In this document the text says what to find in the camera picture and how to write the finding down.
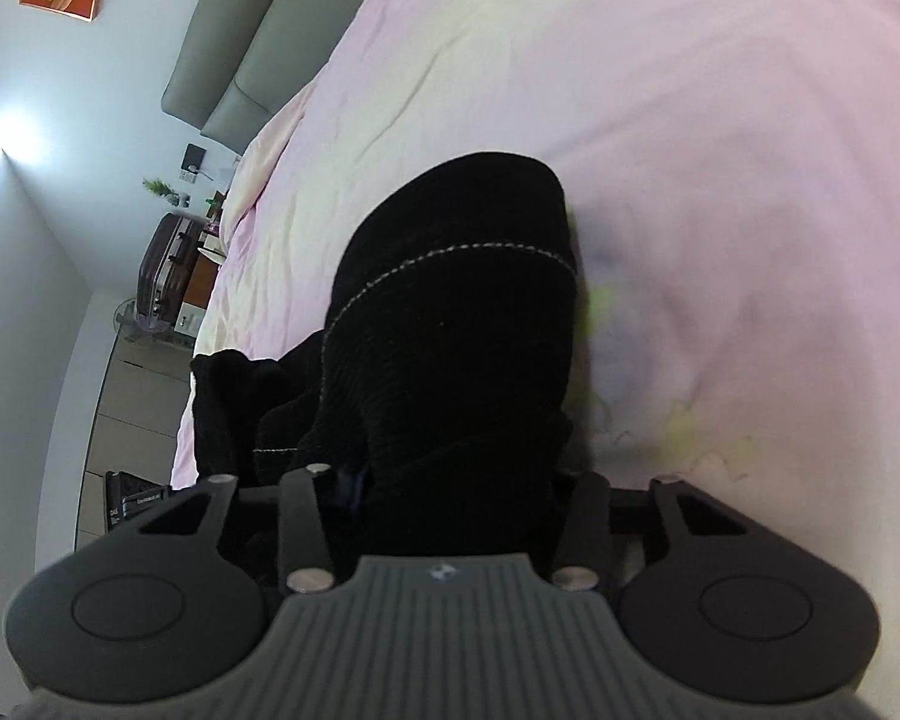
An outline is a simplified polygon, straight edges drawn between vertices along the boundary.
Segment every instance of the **gray headboard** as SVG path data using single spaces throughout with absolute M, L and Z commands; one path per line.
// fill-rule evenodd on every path
M 166 113 L 243 153 L 319 71 L 364 0 L 199 0 Z

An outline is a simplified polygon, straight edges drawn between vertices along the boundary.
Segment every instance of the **bed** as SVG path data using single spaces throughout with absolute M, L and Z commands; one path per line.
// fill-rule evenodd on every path
M 900 720 L 900 0 L 365 0 L 247 150 L 197 352 L 284 354 L 360 221 L 483 149 L 573 215 L 571 460 L 682 474 L 855 576 L 861 693 Z

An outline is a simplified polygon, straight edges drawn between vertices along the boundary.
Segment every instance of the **white stitching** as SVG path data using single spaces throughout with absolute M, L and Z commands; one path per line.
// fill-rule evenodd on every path
M 400 263 L 396 268 L 391 268 L 385 274 L 377 276 L 372 281 L 368 281 L 367 284 L 364 285 L 364 288 L 360 290 L 359 293 L 353 295 L 350 300 L 346 301 L 346 305 L 343 306 L 341 312 L 337 314 L 336 319 L 330 323 L 330 326 L 327 328 L 326 332 L 323 334 L 323 348 L 326 348 L 327 338 L 330 338 L 330 334 L 333 332 L 333 329 L 337 326 L 337 322 L 339 322 L 343 315 L 351 308 L 351 306 L 356 303 L 360 298 L 366 295 L 370 290 L 379 285 L 382 281 L 390 278 L 393 275 L 399 274 L 400 271 L 405 271 L 408 268 L 411 268 L 414 265 L 418 265 L 424 260 L 432 259 L 433 257 L 439 257 L 443 254 L 450 254 L 454 251 L 466 251 L 466 250 L 480 250 L 480 248 L 499 248 L 500 250 L 511 250 L 511 251 L 522 251 L 527 254 L 540 254 L 548 259 L 553 260 L 557 264 L 563 266 L 567 271 L 570 272 L 570 275 L 573 276 L 574 280 L 577 278 L 577 272 L 573 269 L 566 260 L 564 260 L 559 255 L 554 254 L 552 251 L 543 250 L 543 248 L 532 247 L 529 244 L 511 244 L 510 242 L 488 242 L 487 244 L 458 244 L 452 245 L 447 248 L 435 248 L 432 251 L 428 251 L 426 254 L 420 255 L 419 257 L 413 257 L 412 260 L 404 260 Z

